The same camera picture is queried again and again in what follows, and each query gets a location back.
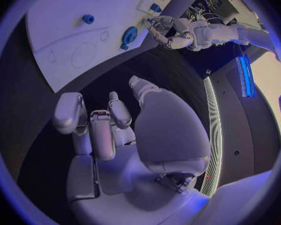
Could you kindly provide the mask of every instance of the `dark floor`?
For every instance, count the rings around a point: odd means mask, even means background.
[[[202,79],[177,51],[163,48],[130,59],[80,91],[88,112],[106,109],[109,92],[117,91],[135,121],[140,108],[128,86],[132,75],[179,95],[194,109],[209,131]],[[66,199],[66,179],[73,156],[71,136],[59,134],[49,122],[28,151],[18,177],[19,186],[31,201],[60,224],[75,224]]]

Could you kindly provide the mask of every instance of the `blue object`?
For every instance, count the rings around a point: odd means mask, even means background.
[[[238,56],[236,61],[241,81],[242,96],[244,98],[255,97],[255,84],[248,56]]]
[[[84,15],[84,16],[82,17],[82,20],[83,20],[86,24],[92,24],[92,23],[94,22],[94,20],[95,20],[95,17],[94,17],[93,15],[87,14],[87,15]]]
[[[122,45],[120,46],[121,49],[127,50],[127,44],[132,43],[138,36],[138,28],[135,26],[131,26],[127,28],[122,36]]]
[[[157,5],[156,3],[153,3],[151,5],[150,9],[156,13],[160,13],[162,11],[161,7],[159,5]]]

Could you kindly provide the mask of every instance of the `blue light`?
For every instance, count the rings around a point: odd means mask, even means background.
[[[236,61],[241,81],[242,96],[245,98],[255,97],[255,84],[248,56],[239,56],[236,58]]]

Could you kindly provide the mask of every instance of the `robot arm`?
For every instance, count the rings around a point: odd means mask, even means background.
[[[176,35],[172,37],[163,36],[161,31],[169,29],[163,23],[173,27],[177,31]],[[253,44],[272,52],[275,51],[269,33],[245,25],[209,24],[207,20],[189,23],[186,18],[168,16],[148,18],[145,25],[149,33],[168,49],[189,47],[193,51],[199,51],[212,45],[234,42],[241,45]]]

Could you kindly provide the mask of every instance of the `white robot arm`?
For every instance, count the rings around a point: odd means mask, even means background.
[[[150,34],[168,49],[188,47],[193,51],[234,42],[240,45],[253,44],[274,52],[269,33],[264,30],[249,28],[241,24],[209,24],[207,20],[189,22],[186,18],[156,16],[148,18],[145,25]],[[161,31],[173,27],[177,33],[165,37]]]

